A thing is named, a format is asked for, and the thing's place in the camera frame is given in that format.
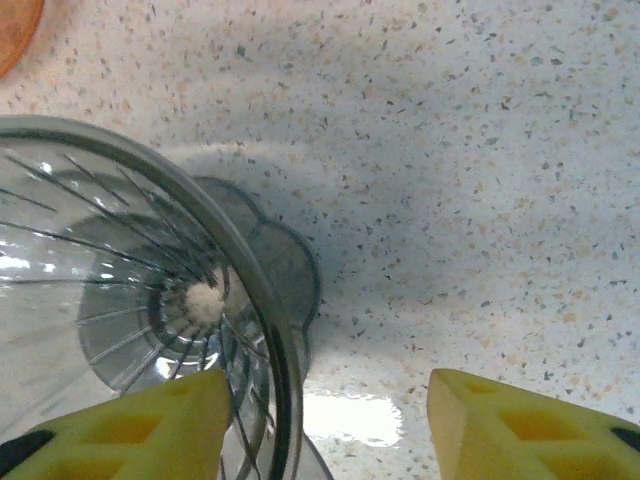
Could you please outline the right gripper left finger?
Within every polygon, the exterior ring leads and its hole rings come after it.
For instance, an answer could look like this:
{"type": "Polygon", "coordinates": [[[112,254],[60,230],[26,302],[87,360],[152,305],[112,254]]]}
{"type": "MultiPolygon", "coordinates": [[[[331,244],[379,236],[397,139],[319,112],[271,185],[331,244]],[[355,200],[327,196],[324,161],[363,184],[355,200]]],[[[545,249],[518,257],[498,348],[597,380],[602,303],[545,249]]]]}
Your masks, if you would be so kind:
{"type": "Polygon", "coordinates": [[[215,479],[231,416],[206,370],[41,423],[1,446],[4,479],[215,479]]]}

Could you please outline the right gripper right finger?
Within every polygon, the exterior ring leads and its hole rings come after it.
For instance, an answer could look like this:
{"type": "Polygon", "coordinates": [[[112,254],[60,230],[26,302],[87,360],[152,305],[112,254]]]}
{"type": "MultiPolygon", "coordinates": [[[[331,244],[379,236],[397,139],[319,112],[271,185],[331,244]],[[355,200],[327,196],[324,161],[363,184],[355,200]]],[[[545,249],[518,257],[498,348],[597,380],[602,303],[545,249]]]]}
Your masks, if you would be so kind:
{"type": "Polygon", "coordinates": [[[427,419],[444,479],[636,479],[639,427],[454,369],[431,372],[427,419]]]}

